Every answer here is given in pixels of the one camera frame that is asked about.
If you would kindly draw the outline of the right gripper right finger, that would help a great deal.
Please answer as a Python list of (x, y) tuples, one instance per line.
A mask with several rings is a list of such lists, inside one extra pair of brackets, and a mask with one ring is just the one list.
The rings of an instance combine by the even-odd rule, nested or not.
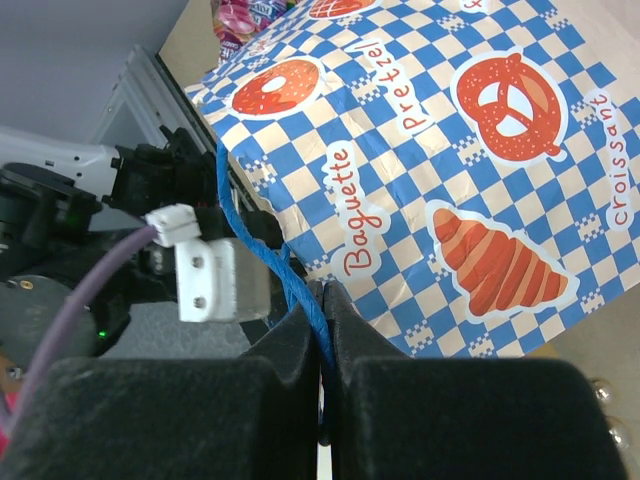
[(587, 379), (552, 359), (413, 359), (326, 284), (337, 479), (623, 479)]

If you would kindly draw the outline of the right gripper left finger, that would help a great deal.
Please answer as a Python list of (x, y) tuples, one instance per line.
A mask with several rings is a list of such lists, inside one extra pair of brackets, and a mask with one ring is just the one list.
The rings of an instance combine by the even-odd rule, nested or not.
[(5, 479), (312, 479), (319, 353), (301, 308), (236, 358), (69, 359), (22, 413)]

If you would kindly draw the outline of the blue checkered paper bag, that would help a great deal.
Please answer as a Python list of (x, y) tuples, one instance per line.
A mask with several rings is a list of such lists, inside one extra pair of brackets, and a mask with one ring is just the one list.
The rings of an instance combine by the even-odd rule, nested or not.
[(639, 293), (635, 1), (304, 1), (186, 88), (310, 276), (413, 357)]

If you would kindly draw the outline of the red berry candy packet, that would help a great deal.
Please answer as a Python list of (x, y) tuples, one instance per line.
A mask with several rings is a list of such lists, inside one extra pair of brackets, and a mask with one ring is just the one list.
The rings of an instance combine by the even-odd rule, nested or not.
[(211, 0), (210, 4), (213, 31), (220, 45), (218, 63), (222, 64), (292, 9), (297, 1)]

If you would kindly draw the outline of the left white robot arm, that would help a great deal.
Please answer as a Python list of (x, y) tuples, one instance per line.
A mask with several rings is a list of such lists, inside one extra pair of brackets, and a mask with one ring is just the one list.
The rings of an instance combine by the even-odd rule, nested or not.
[(29, 365), (59, 308), (118, 241), (94, 232), (104, 207), (134, 217), (176, 203), (193, 208), (201, 235), (182, 258), (150, 244), (129, 255), (89, 301), (63, 349), (100, 356), (113, 347), (137, 304), (173, 302), (189, 321), (247, 325), (271, 309), (270, 273), (233, 233), (217, 200), (216, 160), (185, 129), (161, 147), (68, 146), (1, 134), (1, 351)]

